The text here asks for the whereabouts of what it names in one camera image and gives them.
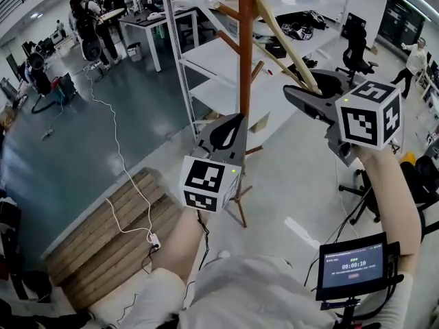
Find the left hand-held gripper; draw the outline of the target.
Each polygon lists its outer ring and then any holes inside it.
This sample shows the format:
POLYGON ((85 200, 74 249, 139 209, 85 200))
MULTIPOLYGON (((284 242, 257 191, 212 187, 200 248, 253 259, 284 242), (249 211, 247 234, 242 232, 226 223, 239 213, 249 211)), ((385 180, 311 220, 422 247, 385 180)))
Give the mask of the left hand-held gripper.
POLYGON ((237 192, 244 167, 247 118, 222 116, 201 132, 193 151, 184 157, 179 180, 183 206, 221 212, 237 192))

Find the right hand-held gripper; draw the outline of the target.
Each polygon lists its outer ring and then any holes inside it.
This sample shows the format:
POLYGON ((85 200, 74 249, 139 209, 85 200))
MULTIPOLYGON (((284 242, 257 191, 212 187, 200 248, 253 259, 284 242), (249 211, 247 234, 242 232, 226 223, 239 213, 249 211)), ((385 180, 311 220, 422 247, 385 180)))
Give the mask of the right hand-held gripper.
POLYGON ((396 86, 323 69, 311 74, 321 95, 285 85, 284 96, 328 125, 328 146, 346 166, 356 159, 354 146, 382 150, 392 141, 401 126, 401 92, 396 86))

